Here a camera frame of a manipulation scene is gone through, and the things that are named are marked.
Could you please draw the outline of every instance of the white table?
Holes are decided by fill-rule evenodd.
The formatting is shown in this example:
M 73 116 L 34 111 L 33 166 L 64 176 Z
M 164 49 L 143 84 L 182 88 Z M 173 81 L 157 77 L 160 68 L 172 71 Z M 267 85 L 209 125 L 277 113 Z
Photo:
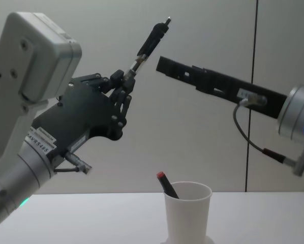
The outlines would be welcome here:
M 304 193 L 214 193 L 216 244 L 304 243 Z M 161 193 L 35 195 L 0 225 L 0 244 L 160 244 Z

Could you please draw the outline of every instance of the black cable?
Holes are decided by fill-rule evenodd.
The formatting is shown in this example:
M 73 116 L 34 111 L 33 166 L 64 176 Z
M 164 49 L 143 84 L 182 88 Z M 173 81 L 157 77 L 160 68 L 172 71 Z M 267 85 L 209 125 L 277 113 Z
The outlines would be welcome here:
M 54 172 L 55 173 L 65 173 L 65 172 L 79 172 L 79 168 L 78 167 L 75 167 L 75 168 L 72 168 L 72 169 L 54 169 Z
M 249 144 L 251 146 L 253 146 L 255 149 L 259 150 L 261 153 L 263 152 L 263 149 L 261 149 L 259 146 L 257 146 L 254 142 L 252 142 L 248 136 L 244 133 L 244 131 L 242 130 L 242 128 L 240 127 L 238 120 L 237 120 L 237 111 L 240 108 L 240 104 L 237 104 L 237 106 L 235 106 L 234 110 L 233 110 L 233 121 L 235 126 L 237 126 L 239 132 L 242 134 L 242 136 L 244 137 L 244 139 L 249 142 Z

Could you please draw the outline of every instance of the cup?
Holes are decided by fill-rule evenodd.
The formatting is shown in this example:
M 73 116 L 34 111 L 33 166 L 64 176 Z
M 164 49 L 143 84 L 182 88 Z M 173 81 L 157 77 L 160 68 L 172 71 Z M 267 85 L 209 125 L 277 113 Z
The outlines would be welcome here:
M 210 187 L 190 181 L 172 183 L 179 199 L 165 195 L 169 244 L 205 244 Z

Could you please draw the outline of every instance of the red marker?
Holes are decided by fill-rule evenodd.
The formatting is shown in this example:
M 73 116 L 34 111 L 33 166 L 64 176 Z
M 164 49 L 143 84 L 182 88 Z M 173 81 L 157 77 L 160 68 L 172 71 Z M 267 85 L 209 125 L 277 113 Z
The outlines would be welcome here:
M 165 194 L 167 194 L 170 197 L 179 199 L 176 191 L 170 184 L 170 182 L 164 172 L 161 171 L 161 172 L 157 173 L 157 178 L 160 181 Z

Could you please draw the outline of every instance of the robotic hand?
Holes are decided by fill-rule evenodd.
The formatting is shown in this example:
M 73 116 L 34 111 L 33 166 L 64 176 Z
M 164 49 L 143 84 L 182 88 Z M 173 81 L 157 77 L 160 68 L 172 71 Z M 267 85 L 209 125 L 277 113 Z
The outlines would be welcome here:
M 125 74 L 72 79 L 82 55 L 72 37 L 41 13 L 8 16 L 0 39 L 0 223 L 58 172 L 88 174 L 91 166 L 73 154 L 87 140 L 122 137 L 134 78 L 170 21 L 153 28 Z M 35 118 L 50 98 L 58 103 Z M 58 168 L 64 160 L 73 167 Z
M 212 70 L 182 65 L 165 57 L 160 58 L 157 71 L 194 85 L 200 92 L 236 103 L 233 119 L 245 140 L 263 154 L 292 167 L 295 175 L 302 176 L 304 150 L 295 161 L 267 148 L 258 147 L 241 129 L 236 119 L 236 112 L 243 106 L 278 119 L 280 135 L 304 144 L 304 86 L 295 87 L 287 97 Z

